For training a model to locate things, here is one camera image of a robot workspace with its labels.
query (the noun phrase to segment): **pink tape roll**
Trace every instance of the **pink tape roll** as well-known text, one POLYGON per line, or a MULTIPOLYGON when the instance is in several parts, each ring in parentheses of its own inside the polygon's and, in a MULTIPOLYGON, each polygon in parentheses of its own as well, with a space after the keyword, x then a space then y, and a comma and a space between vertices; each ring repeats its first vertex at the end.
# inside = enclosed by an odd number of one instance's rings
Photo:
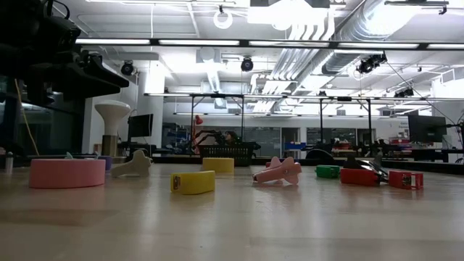
POLYGON ((103 159, 33 159, 29 187, 71 189, 104 184, 103 159))

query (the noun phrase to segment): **green block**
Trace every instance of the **green block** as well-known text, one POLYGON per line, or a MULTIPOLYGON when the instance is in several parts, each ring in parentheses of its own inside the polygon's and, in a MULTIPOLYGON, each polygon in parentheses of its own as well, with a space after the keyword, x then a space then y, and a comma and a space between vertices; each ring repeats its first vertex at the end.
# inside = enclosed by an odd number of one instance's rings
POLYGON ((338 178, 340 176, 340 167, 330 165, 318 165, 316 167, 316 176, 319 178, 338 178))

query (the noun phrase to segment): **yellow foam block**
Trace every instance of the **yellow foam block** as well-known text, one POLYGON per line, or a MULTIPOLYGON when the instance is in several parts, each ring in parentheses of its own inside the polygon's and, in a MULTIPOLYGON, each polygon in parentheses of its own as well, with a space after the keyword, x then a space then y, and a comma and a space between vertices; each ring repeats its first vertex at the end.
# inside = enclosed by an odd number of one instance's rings
POLYGON ((216 173, 233 173, 233 159, 203 158, 203 170, 214 170, 216 173))
POLYGON ((173 193, 193 195, 214 190, 214 171, 171 174, 171 192, 173 193))

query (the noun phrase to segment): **yellow cable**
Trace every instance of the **yellow cable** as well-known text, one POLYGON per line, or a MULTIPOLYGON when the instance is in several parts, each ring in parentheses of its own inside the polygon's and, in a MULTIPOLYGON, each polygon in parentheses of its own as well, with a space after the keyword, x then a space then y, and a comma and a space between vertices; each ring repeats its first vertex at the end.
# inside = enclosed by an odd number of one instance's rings
POLYGON ((20 87, 18 86, 16 79, 14 80, 14 84, 16 85, 17 100, 20 102, 20 105, 21 105, 22 116, 24 117, 24 122, 26 123, 26 128, 28 129, 30 140, 32 141, 32 144, 34 145, 34 149, 36 150, 37 156, 40 156, 40 154, 38 153, 36 141, 34 141, 34 138, 32 137, 32 133, 30 132, 30 129, 29 129, 29 123, 28 123, 28 118, 26 117, 26 111, 24 110, 24 107, 22 107, 20 87))

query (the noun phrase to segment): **black basket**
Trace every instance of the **black basket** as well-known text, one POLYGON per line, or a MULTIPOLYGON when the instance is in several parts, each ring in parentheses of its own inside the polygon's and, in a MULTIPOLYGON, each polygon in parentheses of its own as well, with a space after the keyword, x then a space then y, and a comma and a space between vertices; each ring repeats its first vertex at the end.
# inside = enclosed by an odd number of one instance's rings
POLYGON ((237 167, 248 167, 252 164, 253 146, 250 145, 200 145, 200 157, 233 158, 237 167))

